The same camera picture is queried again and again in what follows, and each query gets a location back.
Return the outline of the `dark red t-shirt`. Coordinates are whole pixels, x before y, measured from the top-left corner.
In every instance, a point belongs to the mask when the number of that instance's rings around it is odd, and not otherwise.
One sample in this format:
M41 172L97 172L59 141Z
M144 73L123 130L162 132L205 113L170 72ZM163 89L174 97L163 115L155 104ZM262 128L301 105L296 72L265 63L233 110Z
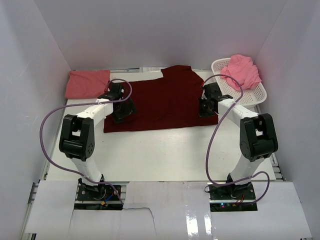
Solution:
M201 117L199 101L203 79L187 65L175 65L161 70L158 79L124 83L132 91L136 113L116 123L112 116L104 120L104 133L151 131L212 126L217 116Z

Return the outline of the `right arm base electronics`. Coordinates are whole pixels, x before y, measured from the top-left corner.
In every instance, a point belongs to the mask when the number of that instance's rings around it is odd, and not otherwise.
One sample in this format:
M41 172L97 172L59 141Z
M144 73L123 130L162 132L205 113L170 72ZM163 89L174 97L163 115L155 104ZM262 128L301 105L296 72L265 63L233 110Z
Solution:
M207 185L204 191L209 194L209 205L212 213L218 212L256 212L257 204L252 183L244 186L228 185L223 187Z

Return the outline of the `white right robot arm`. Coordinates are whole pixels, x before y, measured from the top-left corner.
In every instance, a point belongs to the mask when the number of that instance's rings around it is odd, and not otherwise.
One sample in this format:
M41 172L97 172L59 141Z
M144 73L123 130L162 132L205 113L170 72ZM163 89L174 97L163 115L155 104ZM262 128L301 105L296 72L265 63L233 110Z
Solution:
M265 159L278 150L278 140L273 118L270 114L258 114L238 102L230 95L223 95L216 82L201 87L199 115L213 117L222 114L220 122L228 118L239 127L239 148L241 156L224 184L226 195L236 200L244 193L243 185L251 178Z

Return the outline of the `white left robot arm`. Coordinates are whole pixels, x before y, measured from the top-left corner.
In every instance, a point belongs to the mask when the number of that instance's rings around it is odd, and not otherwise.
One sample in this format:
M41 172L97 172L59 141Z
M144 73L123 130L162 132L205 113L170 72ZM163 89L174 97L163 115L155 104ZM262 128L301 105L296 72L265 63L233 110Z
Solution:
M95 150L95 127L111 116L116 124L122 124L127 117L137 113L129 90L119 82L107 84L107 90L88 108L75 114L67 114L62 121L59 150L69 158L80 173L82 182L90 185L88 193L99 200L105 196L104 176L92 155Z

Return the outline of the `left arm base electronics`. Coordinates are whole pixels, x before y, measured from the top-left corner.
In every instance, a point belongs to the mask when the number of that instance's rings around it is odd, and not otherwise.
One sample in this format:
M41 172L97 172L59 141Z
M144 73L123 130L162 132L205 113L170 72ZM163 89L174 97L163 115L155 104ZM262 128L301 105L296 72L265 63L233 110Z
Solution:
M125 186L114 185L112 188L108 184L88 185L78 179L77 191L74 202L75 210L92 210L92 211L121 211L123 204L120 202L118 195L122 200L125 199Z

